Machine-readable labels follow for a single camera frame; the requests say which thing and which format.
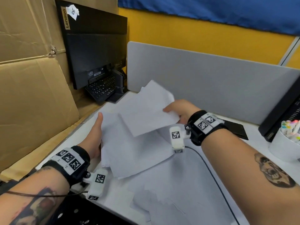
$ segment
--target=cable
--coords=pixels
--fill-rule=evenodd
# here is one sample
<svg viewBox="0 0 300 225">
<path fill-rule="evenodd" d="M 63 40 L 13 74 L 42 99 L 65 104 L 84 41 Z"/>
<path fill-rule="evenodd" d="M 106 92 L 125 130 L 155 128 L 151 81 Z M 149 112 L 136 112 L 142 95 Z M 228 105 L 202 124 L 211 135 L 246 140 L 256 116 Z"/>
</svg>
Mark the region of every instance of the cable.
<svg viewBox="0 0 300 225">
<path fill-rule="evenodd" d="M 203 159 L 203 157 L 202 157 L 202 156 L 199 154 L 199 152 L 197 152 L 195 149 L 193 149 L 193 148 L 191 148 L 191 147 L 189 147 L 189 146 L 185 146 L 185 148 L 192 149 L 193 151 L 195 151 L 195 152 L 201 157 L 201 159 L 203 160 L 203 162 L 204 162 L 205 166 L 207 167 L 209 173 L 211 174 L 212 178 L 213 178 L 214 181 L 216 182 L 216 185 L 218 186 L 220 192 L 222 193 L 222 196 L 224 197 L 224 199 L 225 199 L 225 201 L 226 201 L 226 204 L 227 204 L 229 210 L 231 211 L 231 213 L 232 213 L 232 215 L 233 215 L 235 221 L 237 222 L 238 225 L 240 225 L 240 223 L 238 222 L 238 219 L 236 218 L 235 214 L 233 213 L 233 211 L 232 211 L 232 209 L 231 209 L 231 207 L 230 207 L 230 205 L 229 205 L 229 203 L 228 203 L 228 201 L 227 201 L 227 199 L 226 199 L 226 197 L 225 197 L 225 195 L 224 195 L 224 193 L 223 193 L 221 187 L 219 186 L 218 182 L 216 181 L 215 177 L 213 176 L 211 170 L 209 169 L 209 167 L 208 167 L 207 163 L 205 162 L 205 160 Z"/>
<path fill-rule="evenodd" d="M 38 194 L 27 194 L 27 193 L 17 193 L 12 191 L 7 191 L 8 194 L 23 196 L 23 197 L 69 197 L 69 196 L 76 196 L 80 195 L 82 193 L 87 193 L 88 191 L 82 191 L 79 193 L 73 193 L 73 194 L 66 194 L 66 195 L 38 195 Z"/>
</svg>

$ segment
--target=yellow panel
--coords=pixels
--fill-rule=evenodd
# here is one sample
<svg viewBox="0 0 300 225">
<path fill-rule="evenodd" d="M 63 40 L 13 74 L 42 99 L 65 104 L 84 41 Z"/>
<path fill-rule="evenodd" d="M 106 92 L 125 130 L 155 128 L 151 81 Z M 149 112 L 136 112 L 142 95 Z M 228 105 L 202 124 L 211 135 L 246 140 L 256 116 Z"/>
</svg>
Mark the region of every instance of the yellow panel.
<svg viewBox="0 0 300 225">
<path fill-rule="evenodd" d="M 287 67 L 300 69 L 300 47 L 298 47 L 296 52 L 291 57 L 290 61 L 287 64 Z"/>
<path fill-rule="evenodd" d="M 278 64 L 294 36 L 119 8 L 129 41 Z"/>
</svg>

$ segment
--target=person's left hand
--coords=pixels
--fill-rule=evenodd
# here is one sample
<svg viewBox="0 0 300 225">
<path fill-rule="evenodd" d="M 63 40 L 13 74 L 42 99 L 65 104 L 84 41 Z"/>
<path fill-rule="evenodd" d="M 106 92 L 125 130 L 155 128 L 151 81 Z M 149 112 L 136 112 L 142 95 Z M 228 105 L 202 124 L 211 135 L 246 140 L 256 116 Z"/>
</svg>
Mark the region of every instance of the person's left hand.
<svg viewBox="0 0 300 225">
<path fill-rule="evenodd" d="M 88 152 L 91 159 L 96 158 L 101 154 L 99 146 L 101 144 L 102 138 L 102 121 L 103 115 L 102 113 L 98 113 L 97 120 L 93 125 L 91 131 L 86 136 L 86 138 L 80 144 L 78 144 L 78 146 L 82 147 Z"/>
</svg>

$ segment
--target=gray partition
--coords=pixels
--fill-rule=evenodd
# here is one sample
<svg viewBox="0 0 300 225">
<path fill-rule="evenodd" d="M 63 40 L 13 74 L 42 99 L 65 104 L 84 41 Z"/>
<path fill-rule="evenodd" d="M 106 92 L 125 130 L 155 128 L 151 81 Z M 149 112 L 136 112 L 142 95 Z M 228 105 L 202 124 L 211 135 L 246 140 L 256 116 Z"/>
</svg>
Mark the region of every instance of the gray partition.
<svg viewBox="0 0 300 225">
<path fill-rule="evenodd" d="M 150 80 L 201 109 L 261 124 L 300 76 L 300 70 L 129 42 L 128 89 Z"/>
</svg>

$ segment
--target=white cup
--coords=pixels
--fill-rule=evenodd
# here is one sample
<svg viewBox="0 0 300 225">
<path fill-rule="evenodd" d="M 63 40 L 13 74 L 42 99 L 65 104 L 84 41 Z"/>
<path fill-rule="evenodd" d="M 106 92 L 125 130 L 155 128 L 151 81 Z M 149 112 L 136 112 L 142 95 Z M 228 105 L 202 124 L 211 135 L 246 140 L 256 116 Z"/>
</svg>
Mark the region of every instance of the white cup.
<svg viewBox="0 0 300 225">
<path fill-rule="evenodd" d="M 270 144 L 269 151 L 285 162 L 296 161 L 300 158 L 300 145 L 284 136 L 280 129 Z"/>
</svg>

